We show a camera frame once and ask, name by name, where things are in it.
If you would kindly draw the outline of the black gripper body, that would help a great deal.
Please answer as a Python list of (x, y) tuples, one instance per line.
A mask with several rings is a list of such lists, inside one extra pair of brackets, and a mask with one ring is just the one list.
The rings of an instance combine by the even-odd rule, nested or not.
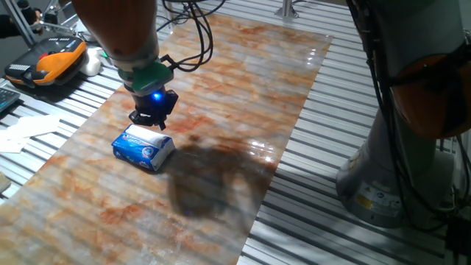
[(165, 90), (159, 90), (145, 96), (132, 95), (135, 102), (135, 109), (141, 113), (163, 115), (165, 92)]

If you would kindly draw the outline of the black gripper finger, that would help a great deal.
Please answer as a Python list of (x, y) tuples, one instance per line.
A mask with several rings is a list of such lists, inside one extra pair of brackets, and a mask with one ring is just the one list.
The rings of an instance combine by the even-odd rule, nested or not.
[(134, 110), (129, 114), (130, 120), (137, 125), (143, 126), (158, 126), (161, 130), (164, 130), (164, 117), (157, 114), (146, 114)]
[(175, 91), (173, 90), (168, 90), (165, 92), (164, 100), (163, 100), (163, 118), (161, 121), (161, 130), (166, 129), (166, 124), (165, 120), (168, 115), (171, 114), (171, 112), (174, 109), (174, 106), (177, 103), (179, 96), (176, 94)]

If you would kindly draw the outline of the operator hand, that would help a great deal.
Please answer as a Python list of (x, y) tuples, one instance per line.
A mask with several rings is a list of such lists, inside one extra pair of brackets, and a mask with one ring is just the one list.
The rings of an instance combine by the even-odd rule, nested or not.
[(37, 8), (33, 9), (34, 15), (31, 13), (28, 15), (28, 22), (30, 26), (33, 26), (34, 28), (32, 29), (32, 32), (35, 33), (36, 35), (42, 35), (43, 30), (42, 27), (39, 26), (40, 20), (41, 20), (41, 11)]

